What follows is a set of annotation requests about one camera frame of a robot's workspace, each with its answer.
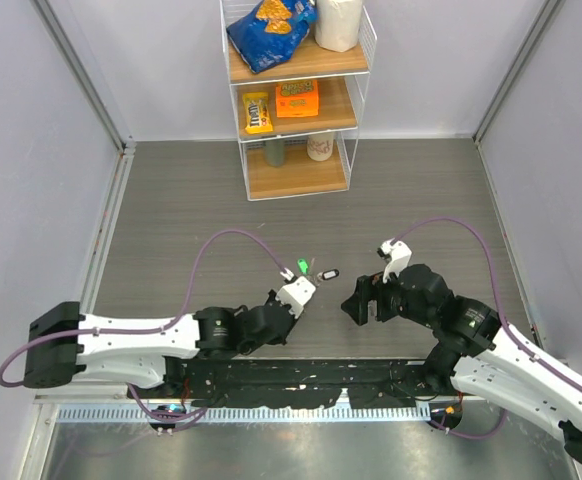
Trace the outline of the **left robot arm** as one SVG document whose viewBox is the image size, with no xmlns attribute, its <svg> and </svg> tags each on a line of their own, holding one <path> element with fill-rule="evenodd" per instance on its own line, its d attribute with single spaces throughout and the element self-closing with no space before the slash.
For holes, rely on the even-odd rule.
<svg viewBox="0 0 582 480">
<path fill-rule="evenodd" d="M 184 387 L 183 371 L 172 359 L 227 360 L 265 345 L 284 345 L 298 317 L 270 291 L 265 303 L 248 308 L 207 307 L 184 315 L 172 328 L 142 334 L 166 318 L 121 319 L 87 315 L 76 301 L 62 302 L 29 326 L 29 341 L 83 330 L 36 345 L 26 354 L 24 386 L 48 389 L 74 379 L 130 383 L 171 398 Z"/>
</svg>

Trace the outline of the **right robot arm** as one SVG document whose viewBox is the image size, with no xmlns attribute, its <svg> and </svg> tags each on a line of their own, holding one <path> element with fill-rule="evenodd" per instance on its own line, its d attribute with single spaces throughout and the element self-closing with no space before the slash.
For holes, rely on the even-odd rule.
<svg viewBox="0 0 582 480">
<path fill-rule="evenodd" d="M 454 294 L 442 276 L 416 264 L 359 277 L 341 308 L 358 325 L 400 317 L 430 329 L 437 340 L 423 370 L 430 391 L 490 401 L 561 441 L 582 465 L 582 375 L 488 305 Z"/>
</svg>

